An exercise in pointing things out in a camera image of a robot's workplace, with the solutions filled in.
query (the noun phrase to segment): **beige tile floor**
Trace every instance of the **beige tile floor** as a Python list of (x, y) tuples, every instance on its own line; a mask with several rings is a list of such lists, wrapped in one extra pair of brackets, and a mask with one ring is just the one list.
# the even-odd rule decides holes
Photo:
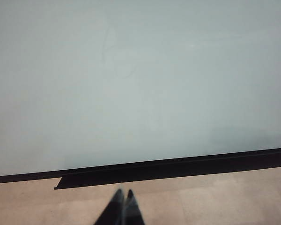
[[(59, 178), (0, 184), (0, 225), (91, 225), (119, 184), (53, 190)], [(281, 167), (122, 184), (147, 225), (281, 225)]]

